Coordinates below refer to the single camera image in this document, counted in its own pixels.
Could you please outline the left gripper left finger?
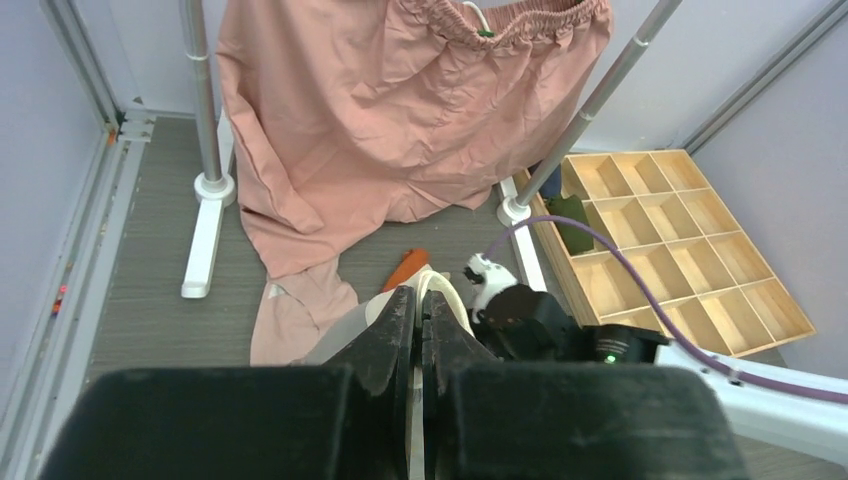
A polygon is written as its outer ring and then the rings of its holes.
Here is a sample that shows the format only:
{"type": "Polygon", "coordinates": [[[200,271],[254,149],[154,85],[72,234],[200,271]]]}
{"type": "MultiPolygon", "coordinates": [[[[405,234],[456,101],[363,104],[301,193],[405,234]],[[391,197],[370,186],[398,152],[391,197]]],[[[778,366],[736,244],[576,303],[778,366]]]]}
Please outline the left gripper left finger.
{"type": "Polygon", "coordinates": [[[416,294],[395,290],[375,322],[327,364],[348,372],[335,440],[339,479],[409,477],[416,294]]]}

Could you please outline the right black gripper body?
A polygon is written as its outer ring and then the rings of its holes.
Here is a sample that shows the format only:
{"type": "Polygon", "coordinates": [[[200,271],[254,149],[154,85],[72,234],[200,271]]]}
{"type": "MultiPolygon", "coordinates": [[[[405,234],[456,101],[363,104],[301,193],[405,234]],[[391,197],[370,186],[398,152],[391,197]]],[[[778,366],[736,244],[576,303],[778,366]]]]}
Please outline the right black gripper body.
{"type": "Polygon", "coordinates": [[[473,333],[505,361],[587,362],[591,335],[547,292],[516,284],[473,312],[473,333]]]}

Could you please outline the grey underwear cream waistband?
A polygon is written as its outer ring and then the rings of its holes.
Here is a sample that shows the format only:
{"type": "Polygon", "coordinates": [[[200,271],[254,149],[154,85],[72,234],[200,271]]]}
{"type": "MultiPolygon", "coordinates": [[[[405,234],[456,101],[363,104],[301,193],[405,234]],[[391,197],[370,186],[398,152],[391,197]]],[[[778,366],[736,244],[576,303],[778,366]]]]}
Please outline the grey underwear cream waistband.
{"type": "MultiPolygon", "coordinates": [[[[422,318],[421,304],[425,294],[430,291],[437,291],[445,296],[448,306],[456,317],[458,324],[467,333],[471,334],[473,332],[468,319],[467,309],[459,293],[451,283],[449,273],[439,273],[426,264],[406,280],[402,281],[401,284],[412,287],[415,290],[415,318],[417,320],[422,318]]],[[[378,315],[382,312],[393,293],[394,290],[389,289],[387,292],[380,293],[351,309],[336,321],[308,354],[297,362],[304,365],[318,365],[329,360],[377,320],[378,315]]],[[[425,477],[423,374],[419,360],[413,362],[412,384],[408,388],[408,394],[410,406],[407,408],[408,419],[405,421],[407,432],[404,434],[409,456],[407,476],[410,479],[423,479],[425,477]]]]}

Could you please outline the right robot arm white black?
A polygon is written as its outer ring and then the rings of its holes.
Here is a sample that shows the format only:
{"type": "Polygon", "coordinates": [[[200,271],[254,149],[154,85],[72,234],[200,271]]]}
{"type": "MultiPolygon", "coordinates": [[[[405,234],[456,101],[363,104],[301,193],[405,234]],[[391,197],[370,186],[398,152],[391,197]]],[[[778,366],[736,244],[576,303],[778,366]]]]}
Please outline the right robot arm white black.
{"type": "MultiPolygon", "coordinates": [[[[483,307],[506,287],[472,286],[471,304],[483,307]]],[[[675,340],[660,346],[655,364],[695,372],[716,394],[734,433],[822,458],[847,470],[847,405],[810,399],[731,379],[693,359],[675,340]]],[[[735,370],[789,384],[847,394],[847,380],[704,351],[735,370]]]]}

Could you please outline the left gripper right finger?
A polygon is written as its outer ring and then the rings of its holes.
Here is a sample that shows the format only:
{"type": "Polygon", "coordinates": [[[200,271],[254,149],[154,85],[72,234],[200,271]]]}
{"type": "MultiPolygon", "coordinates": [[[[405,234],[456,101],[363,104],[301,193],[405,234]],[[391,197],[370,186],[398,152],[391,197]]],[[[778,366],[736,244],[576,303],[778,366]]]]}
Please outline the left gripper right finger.
{"type": "Polygon", "coordinates": [[[462,450],[461,407],[456,376],[494,356],[460,324],[446,296],[425,294],[422,303],[424,468],[427,479],[458,477],[462,450]]]}

